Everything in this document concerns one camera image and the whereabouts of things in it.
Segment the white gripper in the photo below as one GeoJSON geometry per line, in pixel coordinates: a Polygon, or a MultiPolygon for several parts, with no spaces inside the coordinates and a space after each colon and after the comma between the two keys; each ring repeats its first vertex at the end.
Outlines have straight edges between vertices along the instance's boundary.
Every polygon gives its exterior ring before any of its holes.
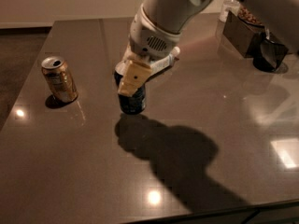
{"type": "Polygon", "coordinates": [[[180,37],[181,33],[165,29],[153,20],[142,4],[131,23],[123,61],[115,66],[115,77],[121,77],[118,94],[132,97],[151,75],[151,68],[145,63],[168,56],[180,37]]]}

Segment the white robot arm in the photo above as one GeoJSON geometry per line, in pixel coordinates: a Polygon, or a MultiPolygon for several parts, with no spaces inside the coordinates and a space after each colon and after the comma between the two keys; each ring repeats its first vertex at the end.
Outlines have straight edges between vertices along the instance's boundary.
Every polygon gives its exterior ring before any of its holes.
{"type": "MultiPolygon", "coordinates": [[[[118,93],[127,97],[150,77],[179,42],[188,22],[202,11],[221,12],[228,0],[143,0],[134,16],[127,49],[118,64],[118,93]]],[[[299,0],[231,0],[248,9],[292,51],[299,50],[299,0]]]]}

